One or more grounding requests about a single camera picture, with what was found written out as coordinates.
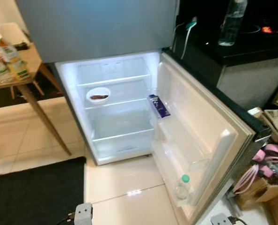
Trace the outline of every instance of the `refrigerator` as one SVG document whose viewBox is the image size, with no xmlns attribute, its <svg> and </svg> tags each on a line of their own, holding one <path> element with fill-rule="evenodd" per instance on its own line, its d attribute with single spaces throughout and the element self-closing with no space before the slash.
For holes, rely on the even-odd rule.
<svg viewBox="0 0 278 225">
<path fill-rule="evenodd" d="M 202 219 L 268 139 L 263 123 L 170 51 L 177 0 L 16 3 L 95 163 L 152 154 L 186 224 Z M 96 88 L 106 90 L 95 93 L 107 96 L 99 104 L 90 100 Z M 170 115 L 161 117 L 150 95 Z M 190 194 L 178 199 L 183 174 Z"/>
</svg>

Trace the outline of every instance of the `freezer door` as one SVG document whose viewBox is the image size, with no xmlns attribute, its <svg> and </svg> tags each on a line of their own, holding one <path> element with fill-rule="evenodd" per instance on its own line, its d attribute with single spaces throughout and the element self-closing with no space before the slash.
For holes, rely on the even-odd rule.
<svg viewBox="0 0 278 225">
<path fill-rule="evenodd" d="M 43 62 L 169 47 L 176 0 L 16 0 Z"/>
<path fill-rule="evenodd" d="M 192 222 L 255 132 L 165 53 L 157 95 L 171 115 L 156 122 L 153 157 L 173 204 Z M 175 187 L 184 174 L 189 194 L 180 199 Z"/>
</svg>

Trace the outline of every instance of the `water bottle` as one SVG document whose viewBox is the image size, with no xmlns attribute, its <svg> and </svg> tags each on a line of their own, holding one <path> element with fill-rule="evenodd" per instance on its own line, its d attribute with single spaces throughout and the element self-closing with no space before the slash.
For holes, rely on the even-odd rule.
<svg viewBox="0 0 278 225">
<path fill-rule="evenodd" d="M 186 199 L 190 190 L 190 177 L 184 174 L 176 182 L 175 194 L 178 199 Z"/>
<path fill-rule="evenodd" d="M 218 44 L 232 46 L 240 29 L 247 0 L 231 0 L 225 16 Z"/>
</svg>

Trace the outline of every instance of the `tiled floor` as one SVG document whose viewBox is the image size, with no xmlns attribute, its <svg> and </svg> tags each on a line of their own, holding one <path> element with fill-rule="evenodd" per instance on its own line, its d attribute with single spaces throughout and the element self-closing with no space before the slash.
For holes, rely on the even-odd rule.
<svg viewBox="0 0 278 225">
<path fill-rule="evenodd" d="M 0 174 L 85 156 L 85 202 L 94 206 L 94 225 L 178 225 L 152 157 L 95 166 L 64 98 L 39 102 L 72 152 L 68 157 L 28 104 L 0 108 Z M 219 201 L 202 225 L 224 212 Z M 243 219 L 268 225 L 261 209 Z"/>
</svg>

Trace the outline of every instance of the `white bowl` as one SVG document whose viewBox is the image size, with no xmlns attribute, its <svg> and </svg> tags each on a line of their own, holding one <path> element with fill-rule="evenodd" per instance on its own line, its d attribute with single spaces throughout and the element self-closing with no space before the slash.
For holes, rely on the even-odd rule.
<svg viewBox="0 0 278 225">
<path fill-rule="evenodd" d="M 108 101 L 110 94 L 111 91 L 109 90 L 109 88 L 94 88 L 87 92 L 86 99 L 92 104 L 102 104 Z M 91 99 L 90 97 L 93 95 L 108 95 L 108 97 L 103 99 Z"/>
</svg>

